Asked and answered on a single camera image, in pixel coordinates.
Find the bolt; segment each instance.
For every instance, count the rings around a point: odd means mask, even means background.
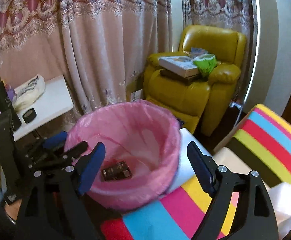
[[[257,171],[251,171],[253,177],[258,177],[259,173]]]
[[[227,168],[225,167],[225,166],[219,166],[218,167],[218,169],[219,169],[219,171],[221,171],[221,172],[226,172],[227,171]]]
[[[73,166],[67,166],[66,168],[65,168],[65,171],[66,172],[71,172],[71,171],[73,171],[74,170],[74,167]]]
[[[36,171],[36,172],[34,173],[34,177],[40,177],[41,174],[42,174],[41,171]]]

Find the black bottle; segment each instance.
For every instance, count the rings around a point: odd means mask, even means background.
[[[12,106],[12,103],[7,95],[7,91],[4,87],[4,83],[0,77],[0,111],[1,113],[3,113],[7,111],[8,109],[11,110],[11,114],[12,114],[13,131],[16,131],[20,128],[22,123]]]

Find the colorful striped cloth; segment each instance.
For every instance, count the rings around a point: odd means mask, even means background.
[[[291,184],[291,125],[257,105],[226,145],[270,186]]]
[[[138,210],[101,225],[107,240],[189,240],[207,212],[211,198],[194,176],[181,187]],[[219,238],[228,235],[235,214],[230,204]]]

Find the armchair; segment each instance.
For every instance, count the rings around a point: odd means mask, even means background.
[[[178,52],[157,53],[148,57],[143,80],[146,100],[170,109],[191,133],[203,115],[201,132],[210,136],[233,96],[241,74],[245,45],[245,35],[236,31],[203,25],[186,27]],[[163,68],[159,65],[160,57],[188,55],[191,47],[206,49],[222,62],[210,73],[208,81],[195,81],[187,86],[160,76]]]

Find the trash bin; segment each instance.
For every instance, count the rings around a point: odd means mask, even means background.
[[[106,155],[88,195],[106,208],[128,211],[162,195],[179,163],[179,122],[148,101],[105,106],[81,117],[68,132],[65,150],[86,141],[89,154],[98,142]],[[103,181],[101,170],[124,161],[130,179]]]

